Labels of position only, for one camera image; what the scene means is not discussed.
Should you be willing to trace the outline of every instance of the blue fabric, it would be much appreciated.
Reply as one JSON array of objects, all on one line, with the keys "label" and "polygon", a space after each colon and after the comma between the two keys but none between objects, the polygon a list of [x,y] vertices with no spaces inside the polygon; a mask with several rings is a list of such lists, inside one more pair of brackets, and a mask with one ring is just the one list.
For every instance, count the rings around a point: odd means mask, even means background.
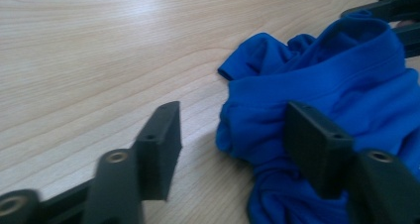
[{"label": "blue fabric", "polygon": [[420,89],[402,44],[366,12],[338,20],[317,39],[287,45],[268,34],[243,42],[220,66],[229,82],[216,144],[254,166],[252,223],[348,223],[346,196],[322,200],[282,147],[286,102],[310,104],[356,138],[355,150],[400,156],[420,178]]}]

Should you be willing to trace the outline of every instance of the light wood tabletop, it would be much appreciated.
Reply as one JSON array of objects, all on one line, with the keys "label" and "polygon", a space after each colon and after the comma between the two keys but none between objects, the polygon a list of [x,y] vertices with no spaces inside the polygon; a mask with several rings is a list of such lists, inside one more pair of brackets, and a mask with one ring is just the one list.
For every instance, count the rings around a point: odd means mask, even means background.
[{"label": "light wood tabletop", "polygon": [[48,199],[88,180],[177,100],[183,149],[168,202],[144,202],[147,223],[248,223],[252,170],[215,146],[218,66],[256,33],[318,36],[374,1],[0,0],[0,193]]}]

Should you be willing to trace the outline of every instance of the cloth fold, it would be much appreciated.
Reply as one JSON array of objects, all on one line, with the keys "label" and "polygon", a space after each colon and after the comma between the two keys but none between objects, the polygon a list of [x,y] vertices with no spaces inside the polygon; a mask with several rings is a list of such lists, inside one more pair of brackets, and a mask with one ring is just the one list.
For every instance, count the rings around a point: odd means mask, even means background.
[{"label": "cloth fold", "polygon": [[254,166],[252,223],[347,223],[346,196],[318,198],[282,147],[287,101],[318,108],[355,137],[354,149],[400,156],[420,177],[420,89],[386,22],[360,12],[317,39],[287,45],[257,34],[219,67],[229,82],[216,144]]}]

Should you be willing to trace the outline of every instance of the wooden surface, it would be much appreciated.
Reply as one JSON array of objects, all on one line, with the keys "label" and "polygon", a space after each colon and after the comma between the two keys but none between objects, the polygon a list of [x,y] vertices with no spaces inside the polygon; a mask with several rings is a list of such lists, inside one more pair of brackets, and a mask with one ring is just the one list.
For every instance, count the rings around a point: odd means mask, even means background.
[{"label": "wooden surface", "polygon": [[252,171],[214,144],[227,98],[217,67],[253,34],[318,36],[373,1],[0,0],[0,193],[46,199],[88,180],[179,100],[183,150],[147,223],[247,223]]}]

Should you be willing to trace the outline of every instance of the blue towel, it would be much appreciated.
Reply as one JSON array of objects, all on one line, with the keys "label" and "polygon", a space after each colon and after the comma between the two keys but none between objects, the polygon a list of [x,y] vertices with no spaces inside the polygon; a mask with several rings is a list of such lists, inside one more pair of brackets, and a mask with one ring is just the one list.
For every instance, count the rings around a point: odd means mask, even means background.
[{"label": "blue towel", "polygon": [[368,12],[287,45],[268,34],[243,42],[220,66],[229,82],[216,144],[254,167],[252,223],[348,223],[346,194],[320,199],[282,147],[287,101],[318,108],[355,137],[354,149],[399,156],[420,179],[420,89],[402,44]]}]

